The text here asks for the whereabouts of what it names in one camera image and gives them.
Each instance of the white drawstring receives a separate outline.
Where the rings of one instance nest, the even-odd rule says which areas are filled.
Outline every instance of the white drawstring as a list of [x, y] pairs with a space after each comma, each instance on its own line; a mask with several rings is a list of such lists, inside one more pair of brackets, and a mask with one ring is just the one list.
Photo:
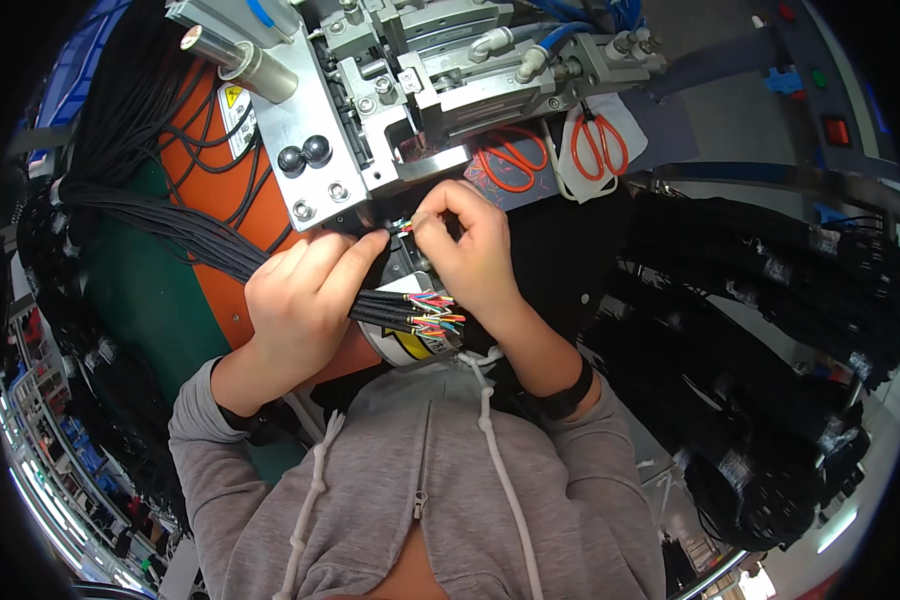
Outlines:
[[530, 529], [527, 528], [527, 519], [523, 516], [523, 509], [520, 508], [520, 501], [516, 497], [514, 484], [511, 483], [510, 476], [507, 474], [507, 468], [500, 457], [500, 449], [497, 447], [496, 435], [493, 433], [493, 421], [491, 420], [493, 388], [488, 385], [484, 374], [480, 372], [481, 366], [490, 365], [502, 357], [503, 354], [495, 345], [490, 349], [486, 358], [476, 358], [462, 352], [456, 354], [456, 358], [473, 369], [473, 375], [480, 382], [480, 419], [477, 421], [477, 424], [480, 426], [480, 431], [486, 435], [486, 445], [490, 449], [490, 458], [493, 459], [493, 466], [497, 470], [497, 476], [500, 477], [500, 483], [504, 486], [506, 500], [509, 502], [510, 511], [513, 512], [513, 518], [516, 520], [516, 529], [520, 532], [520, 546], [523, 546], [523, 559], [527, 564], [530, 596], [533, 600], [543, 600], [543, 588], [540, 586], [540, 572], [537, 570], [537, 556], [534, 554], [534, 545], [530, 539]]
[[303, 500], [303, 508], [300, 509], [300, 515], [296, 518], [296, 525], [293, 527], [293, 535], [289, 538], [289, 544], [293, 546], [293, 550], [289, 553], [287, 561], [287, 574], [283, 579], [283, 589], [273, 594], [272, 600], [291, 600], [291, 594], [294, 591], [294, 580], [297, 578], [297, 569], [300, 566], [300, 559], [303, 558], [303, 550], [307, 547], [307, 542], [303, 539], [303, 530], [310, 521], [310, 511], [317, 502], [317, 496], [323, 493], [327, 486], [324, 484], [324, 463], [326, 462], [327, 450], [337, 438], [337, 434], [344, 428], [345, 414], [338, 414], [334, 411], [330, 414], [330, 420], [327, 421], [327, 433], [323, 441], [313, 447], [313, 478], [310, 482], [310, 489], [307, 491], [307, 497]]

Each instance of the red scissors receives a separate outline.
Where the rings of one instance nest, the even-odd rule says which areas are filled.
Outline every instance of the red scissors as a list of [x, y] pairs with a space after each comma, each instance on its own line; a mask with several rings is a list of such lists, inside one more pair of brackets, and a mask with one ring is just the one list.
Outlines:
[[[514, 132], [515, 134], [520, 134], [524, 138], [529, 138], [533, 140], [536, 145], [540, 148], [540, 154], [543, 156], [543, 161], [540, 164], [535, 164], [530, 162], [526, 156], [520, 153], [520, 150], [517, 150], [516, 147], [507, 141], [503, 135], [501, 135], [500, 131], [506, 132]], [[540, 136], [530, 131], [529, 129], [525, 129], [521, 126], [512, 126], [512, 125], [504, 125], [499, 126], [496, 129], [492, 130], [489, 134], [490, 138], [493, 138], [494, 141], [498, 142], [502, 145], [506, 150], [509, 150], [510, 154], [505, 154], [501, 150], [497, 150], [496, 148], [492, 148], [486, 145], [480, 146], [477, 149], [477, 162], [480, 163], [480, 167], [483, 169], [483, 173], [486, 174], [490, 180], [500, 186], [500, 189], [512, 192], [512, 193], [520, 193], [526, 192], [530, 188], [534, 187], [534, 183], [537, 182], [537, 178], [534, 177], [535, 171], [542, 171], [543, 167], [547, 166], [547, 148], [543, 145], [543, 140], [540, 139]], [[523, 171], [529, 177], [529, 181], [525, 185], [510, 185], [509, 183], [504, 183], [500, 180], [500, 178], [493, 173], [490, 162], [487, 161], [487, 153], [492, 154], [497, 159], [501, 161], [508, 162], [520, 171]]]
[[[630, 164], [630, 157], [627, 155], [627, 143], [624, 141], [624, 138], [604, 115], [598, 114], [594, 116], [593, 112], [590, 111], [590, 107], [587, 106], [587, 102], [580, 101], [579, 106], [582, 111], [579, 116], [576, 117], [573, 135], [570, 136], [570, 153], [573, 156], [574, 164], [576, 164], [576, 170], [591, 182], [599, 182], [604, 177], [604, 162], [606, 162], [606, 168], [609, 169], [610, 173], [617, 176], [623, 175], [627, 171], [627, 166]], [[602, 155], [600, 154], [600, 149], [597, 147], [597, 142], [593, 140], [593, 134], [590, 133], [591, 122], [597, 124], [597, 132], [600, 134], [600, 146], [603, 150]], [[590, 145], [590, 151], [593, 152], [593, 158], [597, 161], [597, 174], [589, 174], [587, 169], [584, 168], [584, 165], [581, 164], [580, 157], [577, 155], [577, 141], [580, 138], [581, 130], [586, 136], [587, 143]], [[610, 132], [613, 138], [617, 138], [617, 143], [620, 144], [620, 150], [623, 153], [624, 159], [619, 169], [613, 168], [611, 151], [607, 147], [607, 136], [604, 134], [604, 130]]]

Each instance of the gray hoodie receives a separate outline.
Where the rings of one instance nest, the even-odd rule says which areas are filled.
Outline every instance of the gray hoodie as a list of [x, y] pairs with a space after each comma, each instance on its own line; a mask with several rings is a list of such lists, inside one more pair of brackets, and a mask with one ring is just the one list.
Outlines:
[[[246, 434], [210, 391], [216, 360], [180, 388], [169, 422], [200, 567], [214, 598], [280, 592], [314, 452], [273, 488]], [[583, 418], [543, 432], [491, 413], [535, 553], [543, 596], [660, 599], [663, 560], [619, 400], [603, 380]], [[417, 492], [433, 575], [453, 600], [531, 597], [515, 514], [478, 428], [480, 390], [456, 363], [391, 371], [364, 387], [326, 453], [326, 489], [305, 519], [293, 598], [366, 594], [410, 531]]]

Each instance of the hoodie zipper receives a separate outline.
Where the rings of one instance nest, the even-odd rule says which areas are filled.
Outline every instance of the hoodie zipper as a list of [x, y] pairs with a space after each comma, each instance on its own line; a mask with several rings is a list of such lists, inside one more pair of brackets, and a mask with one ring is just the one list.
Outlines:
[[423, 505], [427, 503], [427, 492], [423, 490], [423, 475], [427, 467], [427, 434], [430, 432], [430, 412], [434, 403], [427, 403], [427, 422], [423, 429], [423, 453], [420, 457], [420, 473], [416, 480], [416, 491], [413, 493], [413, 518], [420, 520], [423, 517]]

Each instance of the yellow arrow label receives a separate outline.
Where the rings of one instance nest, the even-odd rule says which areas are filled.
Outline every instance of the yellow arrow label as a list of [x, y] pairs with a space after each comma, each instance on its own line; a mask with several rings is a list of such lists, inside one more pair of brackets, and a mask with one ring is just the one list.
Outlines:
[[240, 87], [240, 85], [231, 85], [226, 89], [226, 107], [228, 109], [233, 108], [233, 103], [237, 102], [237, 98], [242, 91], [244, 91], [244, 89]]
[[406, 351], [414, 360], [423, 360], [424, 358], [430, 358], [434, 355], [423, 340], [413, 333], [384, 327], [383, 337], [391, 337], [396, 340], [397, 344], [400, 345], [400, 348]]

